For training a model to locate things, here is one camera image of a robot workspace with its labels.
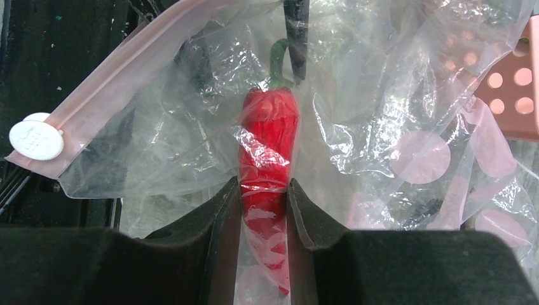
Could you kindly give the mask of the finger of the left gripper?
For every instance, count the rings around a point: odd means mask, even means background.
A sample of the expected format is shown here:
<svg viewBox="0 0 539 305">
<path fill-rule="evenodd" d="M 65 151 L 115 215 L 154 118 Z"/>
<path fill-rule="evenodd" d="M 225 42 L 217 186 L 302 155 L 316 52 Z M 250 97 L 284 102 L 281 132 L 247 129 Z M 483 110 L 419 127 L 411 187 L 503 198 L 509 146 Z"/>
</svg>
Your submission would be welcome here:
<svg viewBox="0 0 539 305">
<path fill-rule="evenodd" d="M 284 0 L 283 12 L 292 73 L 294 81 L 300 83 L 306 77 L 310 1 Z"/>
</svg>

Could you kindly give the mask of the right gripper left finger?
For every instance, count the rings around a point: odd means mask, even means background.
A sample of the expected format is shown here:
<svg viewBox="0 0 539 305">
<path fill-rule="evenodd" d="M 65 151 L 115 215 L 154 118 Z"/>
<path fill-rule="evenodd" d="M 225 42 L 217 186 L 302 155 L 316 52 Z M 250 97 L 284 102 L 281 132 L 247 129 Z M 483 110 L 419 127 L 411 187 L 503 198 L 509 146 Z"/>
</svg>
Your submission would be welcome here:
<svg viewBox="0 0 539 305">
<path fill-rule="evenodd" d="M 3 228 L 2 304 L 232 304 L 240 190 L 144 239 L 105 228 Z"/>
</svg>

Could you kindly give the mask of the clear zip top bag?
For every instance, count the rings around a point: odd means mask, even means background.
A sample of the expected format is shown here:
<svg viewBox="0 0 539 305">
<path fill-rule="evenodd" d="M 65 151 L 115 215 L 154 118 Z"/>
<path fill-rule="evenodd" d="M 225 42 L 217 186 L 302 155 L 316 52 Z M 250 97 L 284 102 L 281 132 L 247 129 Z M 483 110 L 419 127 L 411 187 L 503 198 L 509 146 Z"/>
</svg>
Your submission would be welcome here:
<svg viewBox="0 0 539 305">
<path fill-rule="evenodd" d="M 240 304 L 291 286 L 285 188 L 351 229 L 457 232 L 494 210 L 535 264 L 538 223 L 474 91 L 516 45 L 531 1 L 179 1 L 53 112 L 8 160 L 80 198 L 194 194 L 235 178 L 254 262 Z"/>
</svg>

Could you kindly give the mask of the red fake chili pepper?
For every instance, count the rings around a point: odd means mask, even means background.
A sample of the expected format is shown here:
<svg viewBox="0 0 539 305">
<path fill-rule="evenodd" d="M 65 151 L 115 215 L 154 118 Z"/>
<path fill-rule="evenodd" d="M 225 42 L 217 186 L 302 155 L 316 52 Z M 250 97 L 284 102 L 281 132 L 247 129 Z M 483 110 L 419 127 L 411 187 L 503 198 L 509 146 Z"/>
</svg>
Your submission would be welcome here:
<svg viewBox="0 0 539 305">
<path fill-rule="evenodd" d="M 288 46 L 286 39 L 271 46 L 269 85 L 246 95 L 237 136 L 247 238 L 258 264 L 284 295 L 290 292 L 286 188 L 300 121 L 293 83 L 282 72 Z"/>
</svg>

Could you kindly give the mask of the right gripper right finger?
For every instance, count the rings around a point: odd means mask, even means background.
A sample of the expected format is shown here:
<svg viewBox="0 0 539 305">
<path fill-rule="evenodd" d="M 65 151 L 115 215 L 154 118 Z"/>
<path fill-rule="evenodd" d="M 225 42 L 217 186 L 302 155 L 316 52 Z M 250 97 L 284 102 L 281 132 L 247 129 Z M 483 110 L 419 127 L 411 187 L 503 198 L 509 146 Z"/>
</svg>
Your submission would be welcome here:
<svg viewBox="0 0 539 305">
<path fill-rule="evenodd" d="M 293 304 L 537 304 L 512 251 L 490 233 L 353 231 L 287 188 Z"/>
</svg>

